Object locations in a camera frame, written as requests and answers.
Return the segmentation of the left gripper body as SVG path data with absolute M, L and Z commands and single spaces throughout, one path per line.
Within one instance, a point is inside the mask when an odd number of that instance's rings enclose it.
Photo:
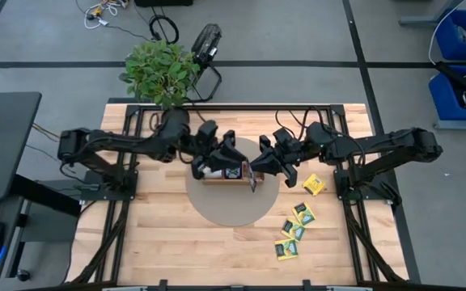
M 194 166 L 196 168 L 225 168 L 227 162 L 222 155 L 223 143 L 194 143 Z

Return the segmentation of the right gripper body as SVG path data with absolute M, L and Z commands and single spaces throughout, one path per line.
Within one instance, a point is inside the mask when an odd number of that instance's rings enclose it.
M 298 166 L 301 162 L 306 162 L 310 158 L 310 143 L 296 139 L 278 141 L 275 144 L 275 153 L 277 160 L 282 165 Z

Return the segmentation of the yellow tea packet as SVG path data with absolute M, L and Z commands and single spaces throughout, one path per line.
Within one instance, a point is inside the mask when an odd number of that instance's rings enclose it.
M 287 218 L 282 226 L 281 233 L 287 238 L 300 242 L 305 233 L 305 228 L 292 218 Z
M 315 214 L 312 212 L 310 205 L 307 202 L 296 205 L 292 212 L 294 217 L 298 220 L 299 224 L 306 226 L 316 219 Z
M 278 260 L 292 259 L 299 255 L 296 241 L 292 238 L 276 241 L 274 247 Z
M 302 187 L 312 196 L 317 196 L 324 190 L 326 183 L 318 175 L 312 174 L 303 181 Z

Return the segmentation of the wooden organizer box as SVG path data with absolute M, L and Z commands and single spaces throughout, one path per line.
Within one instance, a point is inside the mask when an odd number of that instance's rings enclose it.
M 242 179 L 225 179 L 224 178 L 224 170 L 222 170 L 222 178 L 221 179 L 204 179 L 202 180 L 203 183 L 207 183 L 207 184 L 220 184 L 220 183 L 224 183 L 224 184 L 247 184 L 249 185 L 249 182 L 248 182 L 248 178 L 247 178 L 247 175 L 246 175 L 246 165 L 245 165 L 246 162 L 243 162 L 242 164 Z M 264 180 L 265 180 L 265 176 L 263 173 L 260 173 L 260 172 L 255 172 L 254 171 L 254 174 L 256 176 L 256 184 L 258 183 L 262 183 Z

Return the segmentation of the round grey mat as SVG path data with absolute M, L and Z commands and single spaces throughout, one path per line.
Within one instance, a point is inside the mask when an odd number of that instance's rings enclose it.
M 208 221 L 221 226 L 245 226 L 262 218 L 275 203 L 280 179 L 264 174 L 252 192 L 247 184 L 207 184 L 187 171 L 186 189 L 192 206 Z

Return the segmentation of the green potted plant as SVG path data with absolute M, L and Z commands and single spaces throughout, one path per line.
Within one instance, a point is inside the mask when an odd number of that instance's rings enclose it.
M 134 46 L 119 80 L 127 84 L 126 93 L 137 101 L 171 109 L 189 101 L 188 93 L 194 89 L 199 71 L 194 53 L 159 40 Z

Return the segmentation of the black floor fan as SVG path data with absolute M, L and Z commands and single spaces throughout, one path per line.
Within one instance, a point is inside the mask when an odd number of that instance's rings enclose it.
M 199 36 L 196 38 L 191 52 L 193 53 L 193 62 L 197 64 L 197 75 L 192 79 L 191 86 L 193 91 L 197 94 L 198 99 L 190 99 L 187 100 L 190 103 L 205 103 L 212 100 L 214 94 L 216 93 L 218 87 L 222 83 L 222 75 L 217 71 L 217 69 L 213 66 L 212 62 L 215 58 L 217 51 L 218 51 L 218 43 L 222 38 L 222 30 L 216 23 L 208 23 L 202 29 Z M 208 69 L 215 73 L 217 76 L 217 82 L 214 85 L 214 88 L 210 92 L 209 96 L 206 98 L 202 98 L 200 93 L 198 92 L 196 85 L 203 75 L 203 73 Z

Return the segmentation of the blue storage bin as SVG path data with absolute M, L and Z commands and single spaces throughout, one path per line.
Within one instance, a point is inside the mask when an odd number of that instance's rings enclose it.
M 439 25 L 435 37 L 445 59 L 466 61 L 466 42 L 460 38 L 458 27 L 466 29 L 466 10 L 452 12 Z
M 466 66 L 452 65 L 460 76 L 466 77 Z M 466 120 L 466 93 L 464 88 L 454 85 L 445 75 L 439 73 L 429 83 L 440 120 Z

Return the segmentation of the black box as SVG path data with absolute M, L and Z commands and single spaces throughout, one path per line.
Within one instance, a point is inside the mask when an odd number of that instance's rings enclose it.
M 140 7 L 151 6 L 191 6 L 194 0 L 134 0 Z

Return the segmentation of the grey stand leg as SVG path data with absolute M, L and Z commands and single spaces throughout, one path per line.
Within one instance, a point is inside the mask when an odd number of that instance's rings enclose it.
M 451 11 L 457 9 L 466 0 L 445 0 L 442 7 L 433 15 L 401 16 L 399 25 L 438 24 Z

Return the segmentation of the black desk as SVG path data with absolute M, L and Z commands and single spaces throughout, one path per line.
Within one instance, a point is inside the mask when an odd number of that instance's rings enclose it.
M 17 173 L 42 94 L 0 93 L 0 221 L 6 226 L 0 276 L 25 200 L 79 217 L 78 202 Z

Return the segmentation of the black aluminium table frame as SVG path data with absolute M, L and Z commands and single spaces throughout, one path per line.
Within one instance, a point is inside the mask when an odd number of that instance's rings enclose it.
M 278 129 L 277 110 L 270 105 L 202 104 L 198 111 L 216 120 L 218 136 L 229 129 L 258 143 L 262 134 Z M 260 220 L 246 226 L 220 226 L 205 219 L 191 205 L 186 189 L 189 167 L 139 156 L 137 195 L 129 206 L 125 240 L 118 259 L 119 285 L 355 285 L 354 261 L 344 209 L 336 197 L 333 169 L 317 160 L 302 163 L 299 183 L 289 189 L 281 177 L 280 192 Z M 311 196 L 301 187 L 317 174 L 326 188 Z M 307 202 L 316 221 L 298 243 L 299 256 L 278 260 L 274 242 L 285 239 L 283 222 L 293 217 L 291 208 Z M 66 280 L 79 276 L 100 247 L 109 203 L 97 202 L 79 219 Z M 392 270 L 409 278 L 391 205 L 383 200 L 364 202 L 371 238 Z

